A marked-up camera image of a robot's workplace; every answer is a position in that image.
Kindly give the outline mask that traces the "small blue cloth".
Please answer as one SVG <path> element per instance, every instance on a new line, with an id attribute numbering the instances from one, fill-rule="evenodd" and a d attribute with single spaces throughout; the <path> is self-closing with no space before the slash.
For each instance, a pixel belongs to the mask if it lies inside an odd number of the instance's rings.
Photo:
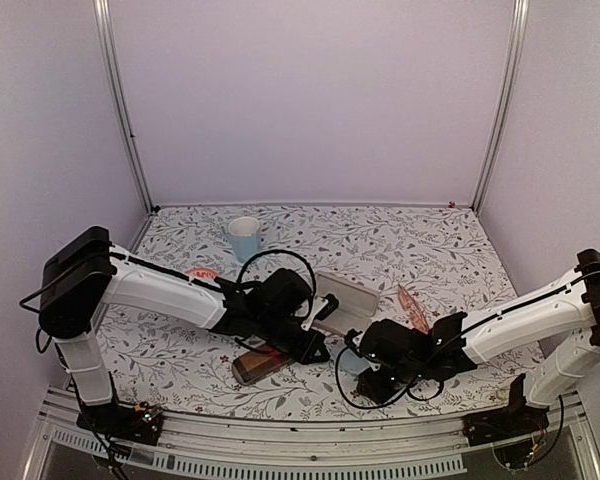
<path id="1" fill-rule="evenodd" d="M 347 374 L 358 376 L 369 367 L 369 362 L 354 354 L 351 350 L 342 353 L 339 360 L 339 369 Z"/>

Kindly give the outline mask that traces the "brown plaid glasses case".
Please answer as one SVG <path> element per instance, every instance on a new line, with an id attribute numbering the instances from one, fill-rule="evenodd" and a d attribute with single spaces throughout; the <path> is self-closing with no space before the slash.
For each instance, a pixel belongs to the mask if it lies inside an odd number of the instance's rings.
<path id="1" fill-rule="evenodd" d="M 232 362 L 234 379 L 243 386 L 255 384 L 294 363 L 288 355 L 270 347 L 248 351 Z"/>

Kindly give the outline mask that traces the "pink glasses case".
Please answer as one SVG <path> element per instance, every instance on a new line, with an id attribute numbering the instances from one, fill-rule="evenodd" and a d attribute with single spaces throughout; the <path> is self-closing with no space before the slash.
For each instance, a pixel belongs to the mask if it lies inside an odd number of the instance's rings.
<path id="1" fill-rule="evenodd" d="M 365 331 L 376 315 L 380 294 L 364 285 L 340 278 L 332 273 L 317 272 L 317 294 L 332 294 L 339 302 L 324 320 L 316 319 L 316 328 L 344 337 L 350 330 Z"/>

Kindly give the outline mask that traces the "pink translucent sunglasses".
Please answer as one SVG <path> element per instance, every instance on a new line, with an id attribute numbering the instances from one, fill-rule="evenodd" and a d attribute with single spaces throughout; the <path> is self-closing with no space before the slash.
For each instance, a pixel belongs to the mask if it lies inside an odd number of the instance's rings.
<path id="1" fill-rule="evenodd" d="M 402 310 L 409 319 L 411 327 L 421 333 L 428 334 L 429 324 L 426 320 L 424 310 L 402 285 L 398 286 L 397 297 Z"/>

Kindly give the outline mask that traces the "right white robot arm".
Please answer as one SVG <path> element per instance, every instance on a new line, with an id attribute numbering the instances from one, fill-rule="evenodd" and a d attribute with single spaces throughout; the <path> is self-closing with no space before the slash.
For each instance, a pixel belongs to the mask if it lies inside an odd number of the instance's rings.
<path id="1" fill-rule="evenodd" d="M 517 436 L 532 424 L 536 409 L 600 363 L 600 253 L 587 249 L 576 267 L 527 295 L 484 310 L 437 320 L 423 333 L 393 320 L 372 323 L 354 342 L 369 367 L 357 391 L 377 405 L 389 402 L 419 379 L 444 383 L 492 358 L 546 337 L 567 338 L 522 381 L 522 397 L 503 407 L 497 427 Z"/>

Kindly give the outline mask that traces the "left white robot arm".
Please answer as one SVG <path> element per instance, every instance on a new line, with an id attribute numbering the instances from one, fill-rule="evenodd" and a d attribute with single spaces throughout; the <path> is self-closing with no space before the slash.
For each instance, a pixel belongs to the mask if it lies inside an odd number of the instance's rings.
<path id="1" fill-rule="evenodd" d="M 315 278 L 280 268 L 263 280 L 217 277 L 204 282 L 136 257 L 93 226 L 44 265 L 42 285 L 20 300 L 38 316 L 40 329 L 58 346 L 91 419 L 108 434 L 128 426 L 126 408 L 95 339 L 92 318 L 101 305 L 123 305 L 174 317 L 217 335 L 261 339 L 301 364 L 329 358 L 325 336 L 313 326 L 339 302 L 321 296 Z"/>

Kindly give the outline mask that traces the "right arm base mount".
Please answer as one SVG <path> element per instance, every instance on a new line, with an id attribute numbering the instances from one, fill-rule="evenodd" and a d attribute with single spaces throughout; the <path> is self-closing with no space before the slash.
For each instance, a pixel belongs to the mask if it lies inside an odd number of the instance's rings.
<path id="1" fill-rule="evenodd" d="M 536 408 L 527 403 L 524 394 L 525 380 L 526 374 L 520 374 L 510 384 L 506 406 L 468 414 L 462 418 L 462 432 L 470 446 L 539 432 L 549 426 L 548 407 Z"/>

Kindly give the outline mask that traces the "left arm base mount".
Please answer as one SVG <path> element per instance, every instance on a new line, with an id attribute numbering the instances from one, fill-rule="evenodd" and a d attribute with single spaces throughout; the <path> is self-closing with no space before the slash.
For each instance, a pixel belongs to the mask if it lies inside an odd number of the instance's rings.
<path id="1" fill-rule="evenodd" d="M 163 427 L 164 409 L 143 401 L 136 405 L 120 404 L 117 394 L 109 403 L 89 406 L 76 395 L 80 414 L 77 426 L 107 439 L 114 438 L 156 446 Z"/>

